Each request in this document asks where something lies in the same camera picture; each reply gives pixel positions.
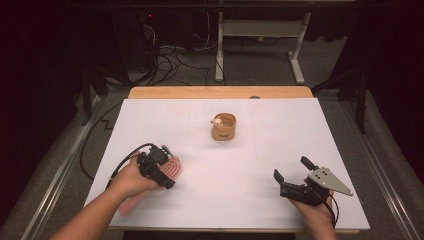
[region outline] human hand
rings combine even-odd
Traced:
[[[333,226],[333,215],[327,209],[324,204],[318,206],[310,206],[295,200],[289,199],[290,202],[299,210],[303,216],[303,221],[308,229],[309,234],[315,240],[325,239],[336,239]],[[327,197],[327,204],[332,206],[332,199],[330,196]]]
[[[123,167],[114,177],[111,185],[106,191],[113,191],[122,197],[122,201],[129,197],[140,194],[146,190],[160,188],[155,181],[143,177],[137,163],[137,157],[140,152],[136,152],[130,159],[130,162]]]

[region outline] wooden table edge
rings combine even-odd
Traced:
[[[128,99],[312,98],[305,86],[154,86],[134,87]]]

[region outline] white table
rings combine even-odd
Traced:
[[[220,112],[237,117],[236,136],[228,142],[211,137],[210,121]],[[166,144],[180,158],[183,171],[173,188],[149,192],[131,215],[115,214],[110,228],[303,231],[301,215],[279,196],[273,178],[278,169],[287,182],[303,183],[309,171],[301,156],[329,167],[355,193],[315,98],[127,99],[87,203],[104,190],[119,162],[144,143]],[[337,231],[369,229],[356,194],[336,193],[335,198],[340,208]]]

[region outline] small white object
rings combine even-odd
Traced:
[[[211,121],[211,123],[213,123],[213,126],[217,127],[217,128],[224,126],[224,124],[222,123],[222,120],[221,120],[221,116],[215,118],[213,121]]]

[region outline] pink object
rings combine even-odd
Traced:
[[[167,163],[162,165],[160,167],[160,170],[170,179],[174,180],[177,179],[177,177],[180,175],[182,171],[182,166],[180,163],[180,160],[178,157],[170,158]],[[122,216],[128,216],[132,210],[137,206],[137,204],[140,202],[141,199],[143,199],[144,196],[148,191],[144,191],[137,196],[134,196],[132,198],[128,198],[125,202],[121,204],[118,211]]]

